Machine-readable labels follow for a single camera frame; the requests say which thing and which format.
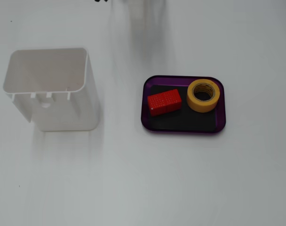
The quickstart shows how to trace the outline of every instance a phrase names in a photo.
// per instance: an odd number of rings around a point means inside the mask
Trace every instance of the purple tray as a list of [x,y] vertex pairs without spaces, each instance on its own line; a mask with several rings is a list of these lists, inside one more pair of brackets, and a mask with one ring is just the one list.
[[[193,81],[197,79],[209,79],[215,82],[220,89],[220,97],[215,108],[215,123],[216,127],[212,131],[198,131],[194,129],[159,129],[152,126],[149,122],[150,112],[147,104],[147,97],[151,95],[151,88],[153,85],[160,86],[175,86],[175,87],[188,87]],[[224,89],[220,81],[212,77],[197,77],[197,76],[171,76],[171,75],[155,75],[150,77],[144,84],[142,111],[141,111],[142,125],[153,132],[172,132],[172,133],[191,133],[191,134],[216,134],[224,128],[226,124],[225,102],[224,102]]]

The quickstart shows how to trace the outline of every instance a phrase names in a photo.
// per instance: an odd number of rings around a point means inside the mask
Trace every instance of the white plastic container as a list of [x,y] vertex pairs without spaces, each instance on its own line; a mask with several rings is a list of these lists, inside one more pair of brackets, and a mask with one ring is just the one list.
[[42,131],[91,130],[99,121],[99,101],[84,48],[15,51],[4,91]]

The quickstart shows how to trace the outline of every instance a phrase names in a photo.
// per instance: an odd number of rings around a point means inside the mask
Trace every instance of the red block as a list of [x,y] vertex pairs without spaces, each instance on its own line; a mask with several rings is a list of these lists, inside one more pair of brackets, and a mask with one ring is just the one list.
[[177,89],[147,97],[152,116],[173,112],[182,107],[182,99]]

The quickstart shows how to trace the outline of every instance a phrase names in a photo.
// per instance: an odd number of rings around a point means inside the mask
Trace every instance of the white table surface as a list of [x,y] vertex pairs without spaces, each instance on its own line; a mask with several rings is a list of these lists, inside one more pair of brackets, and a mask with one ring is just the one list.
[[[0,226],[286,226],[286,0],[136,1],[0,0]],[[103,116],[43,133],[3,93],[9,56],[69,46]],[[147,132],[156,74],[219,79],[225,129]]]

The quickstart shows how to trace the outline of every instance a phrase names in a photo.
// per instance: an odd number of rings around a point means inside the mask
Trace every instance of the masking tape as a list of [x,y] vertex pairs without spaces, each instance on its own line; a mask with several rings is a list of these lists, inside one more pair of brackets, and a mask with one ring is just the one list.
[[[211,97],[209,100],[199,100],[195,97],[198,92],[205,92]],[[211,80],[198,79],[192,82],[187,91],[187,104],[189,107],[200,113],[206,113],[213,110],[218,102],[220,91],[218,86]]]

